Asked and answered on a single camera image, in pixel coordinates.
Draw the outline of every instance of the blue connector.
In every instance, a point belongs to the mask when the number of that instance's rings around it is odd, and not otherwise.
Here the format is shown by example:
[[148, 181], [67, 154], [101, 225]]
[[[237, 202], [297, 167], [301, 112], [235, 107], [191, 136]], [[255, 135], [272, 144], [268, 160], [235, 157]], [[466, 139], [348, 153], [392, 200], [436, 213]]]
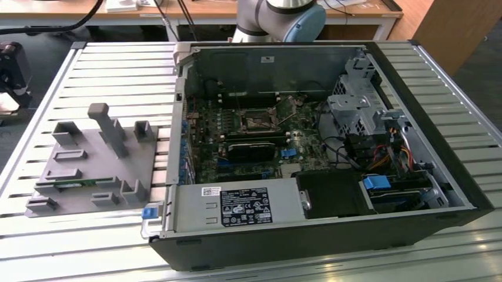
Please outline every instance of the blue connector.
[[384, 175], [371, 175], [363, 181], [364, 187], [367, 190], [371, 189], [388, 189], [391, 188], [391, 184], [388, 179]]
[[159, 217], [159, 209], [156, 207], [145, 207], [141, 211], [143, 219], [156, 219]]
[[280, 151], [280, 157], [292, 157], [295, 155], [296, 155], [296, 149], [295, 148]]

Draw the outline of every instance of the motherboard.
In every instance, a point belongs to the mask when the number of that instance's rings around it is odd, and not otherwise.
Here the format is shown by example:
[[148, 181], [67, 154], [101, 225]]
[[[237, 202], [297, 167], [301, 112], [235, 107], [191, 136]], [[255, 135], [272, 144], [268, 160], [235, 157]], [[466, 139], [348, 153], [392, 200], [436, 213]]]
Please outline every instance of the motherboard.
[[195, 182], [289, 178], [330, 168], [316, 130], [319, 105], [299, 93], [271, 93], [252, 101], [241, 93], [189, 100]]

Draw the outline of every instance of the slotted metal surface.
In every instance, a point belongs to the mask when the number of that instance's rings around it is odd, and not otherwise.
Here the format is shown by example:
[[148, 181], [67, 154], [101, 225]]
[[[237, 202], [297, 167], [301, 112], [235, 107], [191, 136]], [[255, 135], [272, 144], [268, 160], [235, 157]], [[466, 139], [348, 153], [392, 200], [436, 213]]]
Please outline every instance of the slotted metal surface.
[[160, 126], [153, 200], [163, 197], [173, 99], [172, 47], [161, 43], [89, 43], [71, 51], [0, 177], [0, 281], [454, 281], [502, 274], [502, 148], [499, 133], [462, 92], [407, 42], [380, 43], [496, 210], [411, 247], [195, 273], [169, 269], [140, 237], [140, 210], [37, 219], [24, 205], [54, 141], [54, 124], [87, 119], [92, 102], [111, 105], [123, 126]]

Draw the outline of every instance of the power supply label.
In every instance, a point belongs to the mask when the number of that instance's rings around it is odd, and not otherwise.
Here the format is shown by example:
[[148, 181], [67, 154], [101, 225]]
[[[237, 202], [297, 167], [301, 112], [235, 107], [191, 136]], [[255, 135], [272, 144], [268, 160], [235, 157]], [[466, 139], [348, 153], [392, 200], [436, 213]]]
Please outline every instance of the power supply label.
[[272, 223], [265, 187], [221, 191], [219, 197], [224, 227]]

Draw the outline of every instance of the white table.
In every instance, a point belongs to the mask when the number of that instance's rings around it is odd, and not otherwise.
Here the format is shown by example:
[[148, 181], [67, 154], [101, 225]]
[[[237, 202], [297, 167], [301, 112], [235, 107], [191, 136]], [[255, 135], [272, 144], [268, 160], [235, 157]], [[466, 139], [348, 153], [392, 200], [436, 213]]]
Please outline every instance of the white table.
[[[193, 273], [171, 270], [141, 239], [140, 210], [24, 217], [54, 144], [49, 132], [58, 120], [73, 120], [81, 129], [97, 128], [85, 114], [93, 102], [109, 104], [109, 115], [123, 126], [139, 116], [160, 126], [151, 201], [163, 197], [173, 44], [89, 43], [69, 51], [0, 175], [0, 280], [411, 282], [490, 280], [502, 275], [500, 133], [420, 47], [407, 42], [379, 46], [486, 192], [496, 208], [492, 213], [410, 247]], [[398, 107], [391, 96], [388, 100]]]

